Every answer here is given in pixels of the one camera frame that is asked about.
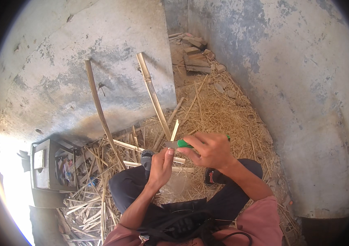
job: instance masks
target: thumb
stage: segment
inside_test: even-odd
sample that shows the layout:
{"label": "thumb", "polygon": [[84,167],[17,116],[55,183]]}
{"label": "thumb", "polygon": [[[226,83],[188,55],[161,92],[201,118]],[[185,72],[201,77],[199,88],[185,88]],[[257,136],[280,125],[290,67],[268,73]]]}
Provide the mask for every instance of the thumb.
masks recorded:
{"label": "thumb", "polygon": [[165,152],[165,161],[163,162],[163,167],[172,167],[173,164],[173,157],[174,157],[174,149],[168,148]]}
{"label": "thumb", "polygon": [[183,147],[183,148],[177,148],[177,151],[184,153],[185,155],[188,156],[188,158],[190,158],[192,160],[192,162],[195,165],[200,166],[201,156],[199,154],[197,154],[195,151],[193,151],[192,149],[187,148],[187,147]]}

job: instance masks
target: forearm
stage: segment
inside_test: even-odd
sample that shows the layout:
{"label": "forearm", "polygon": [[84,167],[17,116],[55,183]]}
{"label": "forearm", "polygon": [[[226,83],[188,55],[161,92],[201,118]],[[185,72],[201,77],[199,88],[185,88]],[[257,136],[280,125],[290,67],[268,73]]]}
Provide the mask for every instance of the forearm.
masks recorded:
{"label": "forearm", "polygon": [[238,160],[233,160],[219,171],[235,181],[241,189],[254,201],[272,196],[270,187],[259,177],[248,170]]}
{"label": "forearm", "polygon": [[125,210],[120,224],[128,229],[138,229],[145,217],[148,206],[158,189],[147,183],[138,198]]}

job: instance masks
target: leg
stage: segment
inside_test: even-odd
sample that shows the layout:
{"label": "leg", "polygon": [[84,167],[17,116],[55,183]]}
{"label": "leg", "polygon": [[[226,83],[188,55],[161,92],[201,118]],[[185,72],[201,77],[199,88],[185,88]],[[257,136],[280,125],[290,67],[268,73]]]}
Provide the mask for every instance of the leg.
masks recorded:
{"label": "leg", "polygon": [[[239,161],[253,174],[260,179],[262,178],[262,167],[258,162],[250,159],[239,159]],[[220,224],[229,225],[250,198],[233,180],[221,173],[219,174],[221,175],[219,183],[224,183],[225,187],[207,202],[204,209],[210,210],[215,219],[227,220],[220,222]]]}
{"label": "leg", "polygon": [[[145,169],[143,166],[127,169],[115,174],[109,180],[109,189],[113,197],[114,204],[123,214],[125,210],[138,198],[147,183]],[[163,208],[155,204],[148,206],[145,219],[142,225],[154,219],[167,215]]]}

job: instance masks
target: sleeve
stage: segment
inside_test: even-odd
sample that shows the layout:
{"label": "sleeve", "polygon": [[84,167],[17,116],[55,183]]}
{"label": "sleeve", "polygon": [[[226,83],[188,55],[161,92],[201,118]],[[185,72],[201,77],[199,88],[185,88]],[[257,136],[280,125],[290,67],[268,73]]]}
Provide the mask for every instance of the sleeve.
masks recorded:
{"label": "sleeve", "polygon": [[258,200],[244,210],[237,218],[237,227],[265,245],[281,245],[283,234],[275,197]]}
{"label": "sleeve", "polygon": [[139,232],[117,224],[107,235],[103,246],[138,246],[142,243],[139,235]]}

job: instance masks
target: person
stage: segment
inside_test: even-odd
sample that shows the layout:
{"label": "person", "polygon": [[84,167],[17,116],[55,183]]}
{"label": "person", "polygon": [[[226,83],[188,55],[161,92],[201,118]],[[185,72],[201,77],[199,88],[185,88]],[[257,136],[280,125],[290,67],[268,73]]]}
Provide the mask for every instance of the person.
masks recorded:
{"label": "person", "polygon": [[[182,205],[177,203],[159,207],[151,203],[155,194],[169,181],[172,174],[174,149],[165,148],[152,156],[148,180],[145,177],[144,167],[138,166],[114,175],[109,181],[114,203],[122,216],[113,231],[107,235],[103,245],[281,245],[282,231],[279,226],[277,202],[270,187],[261,179],[261,165],[250,159],[237,160],[231,155],[230,143],[226,135],[197,132],[194,136],[187,135],[183,139],[199,154],[190,148],[178,148],[177,150],[186,154],[194,165],[206,167],[205,183],[208,185],[222,183],[225,186],[209,201],[200,199],[183,203],[182,208],[187,206],[189,208],[178,210],[182,212],[178,216],[185,218],[183,222],[181,220],[180,223],[174,222],[173,226],[164,227],[169,228],[166,231],[155,230],[155,232],[158,234],[170,233],[170,230],[181,232],[186,231],[187,228],[195,230],[197,226],[192,224],[195,218],[187,220],[190,218],[187,216],[198,214],[198,211],[205,211],[211,218],[204,220],[204,223],[208,224],[208,221],[213,221],[215,225],[215,230],[212,230],[213,227],[210,227],[209,230],[212,237],[204,236],[203,233],[200,233],[202,229],[199,229],[199,234],[193,232],[188,234],[197,235],[195,238],[152,242],[152,238],[157,239],[154,237],[157,235],[147,233],[150,236],[149,240],[142,242],[140,239],[141,231],[142,234],[144,231],[146,235],[149,228],[159,228],[159,225],[165,221],[173,218],[176,220],[173,214],[176,214],[176,208],[181,208]],[[249,199],[254,200],[254,203],[238,215]],[[229,224],[235,219],[237,228],[229,227]],[[166,234],[163,238],[173,239],[173,237],[167,237]]]}

